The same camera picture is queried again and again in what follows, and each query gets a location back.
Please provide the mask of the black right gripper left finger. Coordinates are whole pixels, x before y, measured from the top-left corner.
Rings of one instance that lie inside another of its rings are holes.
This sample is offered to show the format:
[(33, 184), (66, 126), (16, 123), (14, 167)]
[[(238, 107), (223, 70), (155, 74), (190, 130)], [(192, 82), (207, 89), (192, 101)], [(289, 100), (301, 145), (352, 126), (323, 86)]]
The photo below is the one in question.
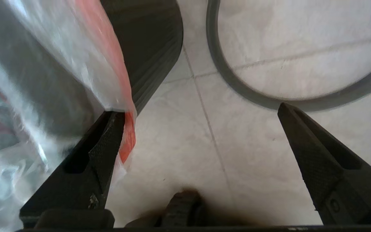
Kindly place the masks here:
[(105, 204), (124, 125), (124, 113), (102, 113), (21, 208), (24, 228), (112, 228)]

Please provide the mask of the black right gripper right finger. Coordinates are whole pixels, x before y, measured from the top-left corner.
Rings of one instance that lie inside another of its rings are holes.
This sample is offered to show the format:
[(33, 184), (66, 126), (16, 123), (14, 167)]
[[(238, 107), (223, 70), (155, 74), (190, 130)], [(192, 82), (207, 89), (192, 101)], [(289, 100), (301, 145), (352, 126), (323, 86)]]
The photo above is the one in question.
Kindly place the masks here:
[(371, 166), (302, 110), (277, 115), (322, 222), (370, 225)]

